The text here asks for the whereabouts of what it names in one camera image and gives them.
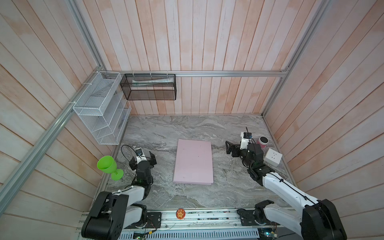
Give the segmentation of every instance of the wall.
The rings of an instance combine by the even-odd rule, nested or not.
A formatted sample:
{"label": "wall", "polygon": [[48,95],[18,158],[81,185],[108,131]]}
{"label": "wall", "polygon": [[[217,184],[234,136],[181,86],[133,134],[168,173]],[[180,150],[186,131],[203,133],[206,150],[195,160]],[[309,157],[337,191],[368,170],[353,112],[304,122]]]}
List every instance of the wall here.
{"label": "wall", "polygon": [[335,1],[266,115],[299,188],[367,240],[384,235],[383,12]]}
{"label": "wall", "polygon": [[[64,1],[2,0],[0,29],[3,185],[97,64]],[[0,239],[69,239],[110,152],[72,117],[0,217]]]}
{"label": "wall", "polygon": [[[319,0],[77,0],[108,70],[285,69]],[[279,78],[177,78],[132,114],[261,113]]]}

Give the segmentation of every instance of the white power socket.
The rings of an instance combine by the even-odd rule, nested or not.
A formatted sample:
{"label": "white power socket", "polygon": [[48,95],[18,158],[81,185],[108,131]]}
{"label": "white power socket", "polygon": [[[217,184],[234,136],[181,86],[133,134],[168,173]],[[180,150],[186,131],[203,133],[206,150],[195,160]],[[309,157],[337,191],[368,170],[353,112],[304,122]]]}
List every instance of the white power socket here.
{"label": "white power socket", "polygon": [[264,161],[276,167],[279,165],[282,156],[283,155],[281,153],[270,148],[264,157]]}

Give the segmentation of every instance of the orange sticker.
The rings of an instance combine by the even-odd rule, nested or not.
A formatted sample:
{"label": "orange sticker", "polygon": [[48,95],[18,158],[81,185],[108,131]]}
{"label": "orange sticker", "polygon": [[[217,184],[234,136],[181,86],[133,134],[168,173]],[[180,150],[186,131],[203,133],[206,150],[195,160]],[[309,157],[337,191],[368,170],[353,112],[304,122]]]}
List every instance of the orange sticker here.
{"label": "orange sticker", "polygon": [[184,209],[178,209],[176,212],[176,217],[178,219],[183,219],[185,217],[185,210]]}

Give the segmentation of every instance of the black mesh box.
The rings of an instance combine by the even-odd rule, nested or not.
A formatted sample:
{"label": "black mesh box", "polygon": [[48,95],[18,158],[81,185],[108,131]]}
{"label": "black mesh box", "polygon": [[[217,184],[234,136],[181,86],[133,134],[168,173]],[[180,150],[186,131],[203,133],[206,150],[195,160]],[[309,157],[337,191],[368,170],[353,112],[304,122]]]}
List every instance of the black mesh box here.
{"label": "black mesh box", "polygon": [[127,100],[176,100],[175,74],[124,74],[121,89]]}

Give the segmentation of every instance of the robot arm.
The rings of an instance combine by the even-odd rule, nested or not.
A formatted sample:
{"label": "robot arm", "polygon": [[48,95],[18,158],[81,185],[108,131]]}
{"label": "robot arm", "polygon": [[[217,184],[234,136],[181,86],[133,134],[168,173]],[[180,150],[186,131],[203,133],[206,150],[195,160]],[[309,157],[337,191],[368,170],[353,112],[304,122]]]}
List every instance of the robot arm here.
{"label": "robot arm", "polygon": [[129,162],[136,171],[136,181],[124,190],[99,193],[81,229],[84,238],[116,240],[122,229],[132,224],[137,228],[147,224],[147,207],[136,202],[148,196],[153,183],[151,168],[156,158],[151,152],[150,158],[145,157],[141,148],[136,149],[136,154],[137,158]]}
{"label": "robot arm", "polygon": [[295,209],[289,211],[270,200],[262,201],[255,205],[255,222],[261,225],[267,221],[277,222],[302,236],[304,240],[347,239],[333,203],[327,199],[318,200],[284,180],[264,164],[264,153],[260,145],[251,143],[252,133],[242,132],[241,137],[240,144],[225,142],[227,154],[240,157],[253,180],[276,193]]}

